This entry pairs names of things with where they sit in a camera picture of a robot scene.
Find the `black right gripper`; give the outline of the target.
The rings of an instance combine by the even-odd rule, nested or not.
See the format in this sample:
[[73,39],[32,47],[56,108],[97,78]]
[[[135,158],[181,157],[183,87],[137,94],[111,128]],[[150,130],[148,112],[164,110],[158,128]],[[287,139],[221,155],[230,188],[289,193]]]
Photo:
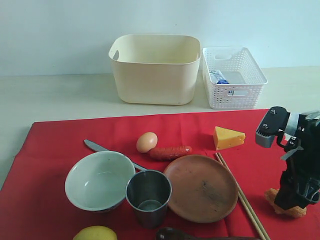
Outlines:
[[274,203],[283,210],[314,205],[320,199],[320,120],[300,114],[295,136],[283,149],[287,169]]

